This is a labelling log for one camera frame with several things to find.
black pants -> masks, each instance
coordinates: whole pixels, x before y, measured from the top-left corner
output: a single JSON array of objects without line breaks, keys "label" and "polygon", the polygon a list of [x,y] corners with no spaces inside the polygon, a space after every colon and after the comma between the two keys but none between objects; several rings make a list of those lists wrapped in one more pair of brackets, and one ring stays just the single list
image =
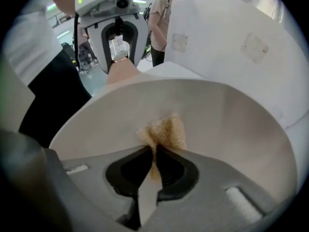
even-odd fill
[{"label": "black pants", "polygon": [[155,67],[164,62],[165,52],[157,51],[151,46],[151,56],[153,58],[153,67]]},{"label": "black pants", "polygon": [[91,46],[90,46],[90,43],[89,42],[84,42],[82,43],[79,48],[82,50],[82,51],[85,51],[87,53],[87,56],[88,56],[88,53],[90,53],[91,55],[91,58],[93,60],[97,59],[95,53],[93,52],[93,50],[91,49]]},{"label": "black pants", "polygon": [[62,50],[29,84],[35,99],[19,131],[48,148],[61,127],[91,98]]}]

white shirt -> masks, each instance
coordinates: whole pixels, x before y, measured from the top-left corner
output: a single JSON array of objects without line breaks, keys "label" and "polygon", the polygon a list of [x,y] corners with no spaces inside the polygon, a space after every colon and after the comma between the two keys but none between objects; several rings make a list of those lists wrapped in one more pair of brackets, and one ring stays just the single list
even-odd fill
[{"label": "white shirt", "polygon": [[17,76],[28,86],[59,54],[62,46],[48,24],[47,0],[30,0],[3,42],[3,52]]}]

person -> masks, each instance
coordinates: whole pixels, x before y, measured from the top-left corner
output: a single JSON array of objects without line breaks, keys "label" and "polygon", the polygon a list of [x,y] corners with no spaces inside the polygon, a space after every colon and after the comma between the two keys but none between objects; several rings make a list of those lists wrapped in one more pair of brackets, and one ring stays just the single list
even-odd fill
[{"label": "person", "polygon": [[153,67],[164,62],[172,1],[173,0],[154,0],[150,8],[148,26],[151,31]]},{"label": "person", "polygon": [[19,132],[49,147],[55,134],[91,98],[45,16],[47,0],[30,0],[17,16],[2,51],[34,93]]},{"label": "person", "polygon": [[88,53],[90,53],[92,60],[94,63],[98,62],[98,59],[96,55],[94,54],[93,50],[91,49],[90,43],[88,41],[88,35],[85,32],[85,29],[81,27],[81,24],[78,23],[77,25],[77,43],[78,47],[81,51],[84,51],[86,53],[86,60],[88,64],[91,64],[91,60],[88,56]]}]

floor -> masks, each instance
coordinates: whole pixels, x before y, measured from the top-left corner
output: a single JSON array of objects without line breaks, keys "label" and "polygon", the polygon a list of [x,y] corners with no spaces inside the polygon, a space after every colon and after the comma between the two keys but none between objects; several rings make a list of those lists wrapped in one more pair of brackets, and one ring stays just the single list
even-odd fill
[{"label": "floor", "polygon": [[[141,72],[145,72],[150,70],[152,66],[152,58],[149,56],[146,59],[142,59],[138,65],[138,70]],[[107,74],[103,72],[100,65],[94,65],[90,70],[88,74],[80,73],[80,78],[82,80],[82,83],[84,87],[87,89],[87,91],[92,95],[95,96],[95,94],[102,89],[106,84]]]}]

person in beige shirt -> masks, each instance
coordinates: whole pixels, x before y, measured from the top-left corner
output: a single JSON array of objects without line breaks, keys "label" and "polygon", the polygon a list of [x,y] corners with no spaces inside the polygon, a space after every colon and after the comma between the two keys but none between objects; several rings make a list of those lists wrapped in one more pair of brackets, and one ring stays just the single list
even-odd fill
[{"label": "person in beige shirt", "polygon": [[154,0],[151,5],[148,26],[151,31],[151,55],[153,58],[153,66],[157,66],[164,62],[172,1],[173,0]]}]

